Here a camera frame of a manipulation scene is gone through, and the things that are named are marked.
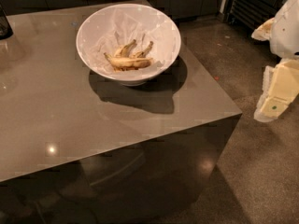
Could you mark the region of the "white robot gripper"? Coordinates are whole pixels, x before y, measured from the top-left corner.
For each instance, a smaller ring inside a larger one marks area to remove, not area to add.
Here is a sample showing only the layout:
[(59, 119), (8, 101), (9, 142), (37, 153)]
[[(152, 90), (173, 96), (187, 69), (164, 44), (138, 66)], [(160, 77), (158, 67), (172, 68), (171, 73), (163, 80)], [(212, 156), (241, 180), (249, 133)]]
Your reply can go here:
[(270, 50), (283, 60), (263, 72), (263, 94), (254, 112), (260, 122), (277, 119), (299, 94), (299, 0), (287, 0), (271, 18), (256, 28), (251, 37), (270, 40)]

